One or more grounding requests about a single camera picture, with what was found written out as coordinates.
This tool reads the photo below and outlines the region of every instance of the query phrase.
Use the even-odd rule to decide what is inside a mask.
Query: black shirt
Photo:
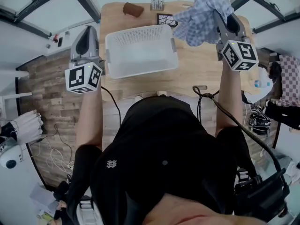
[[[106,225],[141,224],[165,193],[232,214],[241,150],[251,162],[239,128],[223,129],[215,138],[188,104],[172,97],[143,99],[129,109],[104,152],[93,145],[77,150],[68,214],[76,221],[89,186]]]

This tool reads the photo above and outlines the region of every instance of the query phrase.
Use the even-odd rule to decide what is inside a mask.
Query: hand
[[[62,201],[62,200],[60,200],[60,201],[58,202],[58,204],[59,204],[59,206],[60,206],[61,208],[66,208],[66,207],[67,207],[66,202],[64,202],[64,201]]]

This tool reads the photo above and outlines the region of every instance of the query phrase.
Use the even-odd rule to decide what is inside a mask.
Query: white cable
[[[71,161],[70,163],[73,163],[73,162],[75,162],[75,160],[74,160],[74,161]],[[68,166],[70,166],[70,163],[68,164]]]
[[[33,155],[33,156],[31,156],[30,158],[32,158],[32,157],[37,157],[38,155],[40,155],[40,153],[41,153],[41,144],[40,143],[38,143],[38,147],[39,147],[39,152],[38,152],[38,154],[37,155]]]
[[[51,145],[50,145],[50,143],[49,143],[49,141],[48,141],[48,139],[46,139],[46,140],[47,140],[47,142],[48,142],[48,144],[49,144],[49,147],[50,147],[50,149],[51,149],[50,155],[49,155],[49,157],[46,159],[46,163],[47,163],[48,167],[50,167],[49,164],[48,164],[48,159],[51,159],[51,161],[52,161],[52,167],[50,167],[51,169],[53,169],[53,165],[56,165],[61,171],[65,172],[65,173],[67,173],[67,174],[72,174],[71,172],[68,172],[68,171],[65,169],[64,165],[63,165],[63,164],[65,164],[66,166],[68,166],[65,162],[63,162],[63,155],[62,155],[62,153],[61,153],[60,151],[58,151],[57,149],[52,148]],[[58,159],[58,158],[56,158],[56,157],[52,157],[52,152],[53,152],[54,150],[59,152],[59,154],[61,155],[61,159]],[[61,165],[61,167],[62,167],[63,169],[55,163],[55,161],[54,161],[55,159],[57,159],[57,160],[59,161],[59,163],[60,163],[60,165]]]
[[[245,109],[246,109],[246,115],[245,115],[245,119],[244,119],[244,125],[243,125],[243,127],[245,126],[246,117],[247,117],[247,104],[246,104],[246,103],[245,103]]]

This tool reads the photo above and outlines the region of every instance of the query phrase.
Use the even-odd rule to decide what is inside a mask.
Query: checkered cloth
[[[217,43],[220,35],[216,30],[213,10],[221,14],[225,23],[234,11],[229,0],[195,0],[192,7],[173,16],[181,22],[173,35],[186,40],[190,46],[200,46],[203,42]]]
[[[282,68],[282,97],[276,100],[278,106],[300,106],[300,60],[280,55]]]

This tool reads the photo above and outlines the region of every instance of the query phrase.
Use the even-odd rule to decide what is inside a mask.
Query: pink checkered fabric
[[[280,55],[282,68],[282,97],[276,101],[278,106],[300,106],[300,60]]]

